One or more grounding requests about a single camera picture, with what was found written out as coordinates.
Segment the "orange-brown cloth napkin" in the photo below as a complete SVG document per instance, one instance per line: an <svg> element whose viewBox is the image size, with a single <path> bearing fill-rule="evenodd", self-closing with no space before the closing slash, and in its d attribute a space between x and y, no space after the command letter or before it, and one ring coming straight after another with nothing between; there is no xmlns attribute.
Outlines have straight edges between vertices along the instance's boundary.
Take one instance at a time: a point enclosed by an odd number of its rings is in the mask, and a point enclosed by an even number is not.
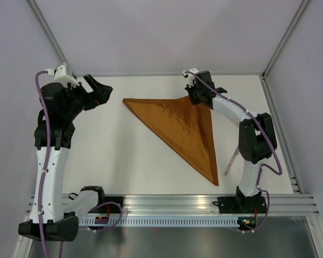
<svg viewBox="0 0 323 258"><path fill-rule="evenodd" d="M123 104L199 174L219 186L212 115L188 96L177 99L124 98Z"/></svg>

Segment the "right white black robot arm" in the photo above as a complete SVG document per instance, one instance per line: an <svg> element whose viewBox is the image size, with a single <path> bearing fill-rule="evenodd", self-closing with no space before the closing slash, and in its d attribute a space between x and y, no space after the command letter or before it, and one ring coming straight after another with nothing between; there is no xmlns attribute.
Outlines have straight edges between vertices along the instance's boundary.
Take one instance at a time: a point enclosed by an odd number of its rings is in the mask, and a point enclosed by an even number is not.
<svg viewBox="0 0 323 258"><path fill-rule="evenodd" d="M194 105L204 104L224 115L238 128L238 147L236 154L244 159L242 178L234 197L219 197L213 204L220 214L265 214L268 199L259 182L262 169L267 167L267 159L273 157L281 175L282 168L276 154L277 140L273 121L268 113L257 114L249 111L232 99L224 88L216 88L209 71L193 68L183 72L188 80L186 91Z"/></svg>

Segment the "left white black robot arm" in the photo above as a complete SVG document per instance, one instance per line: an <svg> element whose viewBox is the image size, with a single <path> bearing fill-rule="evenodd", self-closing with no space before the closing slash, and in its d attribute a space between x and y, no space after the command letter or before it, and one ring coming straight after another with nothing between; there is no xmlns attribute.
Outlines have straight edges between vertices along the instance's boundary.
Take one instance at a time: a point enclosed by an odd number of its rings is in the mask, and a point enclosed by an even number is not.
<svg viewBox="0 0 323 258"><path fill-rule="evenodd" d="M80 220L90 210L100 213L106 209L107 200L100 186L85 186L68 205L62 202L65 166L75 132L73 121L82 111L105 104L113 90L90 74L83 78L91 92L82 84L72 88L57 81L37 88L42 105L34 132L37 182L29 218L18 227L19 235L24 237L71 242L78 234Z"/></svg>

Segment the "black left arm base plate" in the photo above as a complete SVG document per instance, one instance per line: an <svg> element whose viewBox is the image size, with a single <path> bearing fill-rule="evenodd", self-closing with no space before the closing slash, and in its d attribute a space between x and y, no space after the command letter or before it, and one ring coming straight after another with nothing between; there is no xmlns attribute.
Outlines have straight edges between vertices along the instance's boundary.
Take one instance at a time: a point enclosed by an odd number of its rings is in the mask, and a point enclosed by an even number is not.
<svg viewBox="0 0 323 258"><path fill-rule="evenodd" d="M106 197L103 202L107 204L96 209L96 212L103 214L119 214L121 212L118 205L120 205L120 207L123 208L123 200L124 198L122 196Z"/></svg>

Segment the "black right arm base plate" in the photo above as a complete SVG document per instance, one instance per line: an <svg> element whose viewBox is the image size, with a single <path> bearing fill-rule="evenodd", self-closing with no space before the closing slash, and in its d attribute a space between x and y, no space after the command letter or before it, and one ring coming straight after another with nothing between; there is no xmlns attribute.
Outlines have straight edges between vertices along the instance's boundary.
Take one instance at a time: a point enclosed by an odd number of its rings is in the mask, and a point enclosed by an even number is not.
<svg viewBox="0 0 323 258"><path fill-rule="evenodd" d="M264 214L267 211L267 203L264 197L257 197L255 200L238 202L234 196L218 197L213 202L219 214Z"/></svg>

